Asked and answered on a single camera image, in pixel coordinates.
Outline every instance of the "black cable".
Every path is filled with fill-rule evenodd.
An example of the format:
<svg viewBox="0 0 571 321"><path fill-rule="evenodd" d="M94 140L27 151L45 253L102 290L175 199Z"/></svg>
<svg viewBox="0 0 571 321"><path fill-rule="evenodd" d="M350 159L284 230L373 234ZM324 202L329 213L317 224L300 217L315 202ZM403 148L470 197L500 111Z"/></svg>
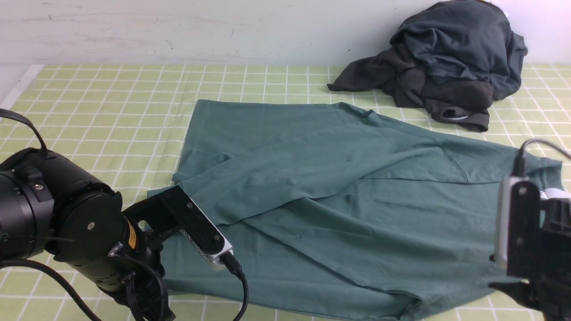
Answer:
<svg viewBox="0 0 571 321"><path fill-rule="evenodd" d="M246 313L246 309L248 308L248 301L250 301L250 290L248 289L248 281L246 281L246 276L242 273L242 276L238 277L240 281L242 281L242 286L244 287L244 299L242 302L242 308L234 318L234 321L239 321L244 313Z"/></svg>
<svg viewBox="0 0 571 321"><path fill-rule="evenodd" d="M119 253L119 252L113 252L112 251L109 253L109 256L116 256L116 257L119 257L119 258L122 258L122 259L125 259L128 261L131 261L131 262L137 264L146 273L150 274L153 278L156 279L157 283L159 284L160 297L163 300L161 302L161 305L160 305L159 321L164 320L166 318L166 308L168 307L168 289L167 289L167 285L163 281L163 278L158 274L158 272L153 270L151 267L146 265L144 262L141 262L137 259L134 259L130 256L127 256L127 255Z"/></svg>
<svg viewBox="0 0 571 321"><path fill-rule="evenodd" d="M64 288L64 290L66 290L66 292L70 295L73 301L75 301L75 303L78 305L81 311L83 311L83 313L85 313L85 315L87 315L87 317L91 321L101 321L101 319L99 319L95 315L95 313L93 313L93 311L89 309L89 307L81 299L79 294L75 292L73 287L61 275L59 275L49 266L46 266L42 263L38 263L32 260L22 260L22 259L0 260L0 270L5 267L27 267L27 268L33 268L35 270L47 274L49 277L58 282L59 285L61 285Z"/></svg>
<svg viewBox="0 0 571 321"><path fill-rule="evenodd" d="M248 289L248 281L246 280L244 272L242 272L242 266L240 265L238 260L236 260L236 258L232 255L232 253L226 252L222 254L220 256L220 260L222 261L222 263L224 263L224 265L226 266L228 271L230 271L230 273L236 275L236 277L238 277L238 279L242 281L242 286L244 287L242 308L234 318L234 321L239 321L242 318L242 316L244 316L244 313L246 313L246 309L248 308L248 301L250 301L250 290Z"/></svg>
<svg viewBox="0 0 571 321"><path fill-rule="evenodd" d="M517 156L513 160L512 176L525 177L525 149L526 149L526 147L528 147L529 145L531 145L533 143L539 143L539 144L547 145L547 146L555 149L556 151L561 153L561 155L565 156L567 159L569 159L571 161L571 155L569 155L569 153L567 153L565 150L563 150L559 146L555 145L554 143L552 143L550 141L546 141L544 139L539 139L539 138L528 139L523 144L521 144L521 147L518 150Z"/></svg>
<svg viewBox="0 0 571 321"><path fill-rule="evenodd" d="M34 127L34 124L30 122L29 119L20 115L14 111L7 110L7 109L0 109L0 118L11 119L13 121L17 121L19 123L23 123L24 125L28 126L34 132L34 135L38 138L40 149L38 151L38 157L31 159L27 163L20 164L14 170L16 172L20 172L22 169L26 167L35 167L43 162L44 159L47 157L47 146L46 143L43 141L42 136L39 134L39 131Z"/></svg>
<svg viewBox="0 0 571 321"><path fill-rule="evenodd" d="M126 280L125 286L127 291L127 301L129 302L129 307L131 308L131 314L135 321L145 321L143 314L137 304L137 293L135 290L135 274L132 273Z"/></svg>

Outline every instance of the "green grid mat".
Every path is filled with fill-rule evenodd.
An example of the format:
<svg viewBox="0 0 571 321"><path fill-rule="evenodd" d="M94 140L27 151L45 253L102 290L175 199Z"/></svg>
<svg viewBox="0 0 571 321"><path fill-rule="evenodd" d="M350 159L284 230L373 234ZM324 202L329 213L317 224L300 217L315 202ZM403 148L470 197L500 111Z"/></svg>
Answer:
<svg viewBox="0 0 571 321"><path fill-rule="evenodd" d="M469 133L438 123L424 110L395 108L380 91L335 93L325 84L342 67L329 66L183 66L61 65L45 66L14 104L30 118L48 148L110 184L127 207L149 189L170 185L197 99L265 103L335 103L345 101L443 133L519 146L544 137L571 150L571 66L525 65L523 86L490 108L489 131ZM26 146L37 146L24 125L0 121L0 159ZM533 146L531 152L562 159L554 151ZM564 185L571 182L567 164ZM94 284L69 266L39 255L76 288L104 321L132 320ZM177 320L225 321L240 303L204 295L171 297ZM0 321L87 320L71 298L50 278L35 271L0 271ZM323 321L250 306L243 320ZM427 321L541 321L538 312L521 308L495 293Z"/></svg>

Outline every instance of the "cloth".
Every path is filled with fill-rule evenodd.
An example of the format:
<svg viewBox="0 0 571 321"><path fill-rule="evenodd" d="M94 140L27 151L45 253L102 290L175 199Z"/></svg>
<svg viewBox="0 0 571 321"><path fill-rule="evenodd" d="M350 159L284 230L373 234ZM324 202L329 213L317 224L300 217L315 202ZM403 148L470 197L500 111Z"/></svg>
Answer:
<svg viewBox="0 0 571 321"><path fill-rule="evenodd" d="M425 108L432 119L471 131L488 130L492 87L484 81L453 79L436 83L401 43L375 57L350 63L330 90L365 91L380 88L401 108Z"/></svg>
<svg viewBox="0 0 571 321"><path fill-rule="evenodd" d="M480 0L438 2L406 19L389 42L387 53L350 63L329 89L380 88L397 107L425 108L437 121L473 131L487 131L485 110L520 88L528 53L504 12ZM466 101L479 99L472 108L454 95L457 86L475 94ZM397 98L403 95L412 103Z"/></svg>
<svg viewBox="0 0 571 321"><path fill-rule="evenodd" d="M234 245L251 303L410 321L510 281L489 255L515 155L345 103L200 100L173 181ZM529 156L526 170L562 189L561 162ZM161 256L171 291L242 299L183 236Z"/></svg>

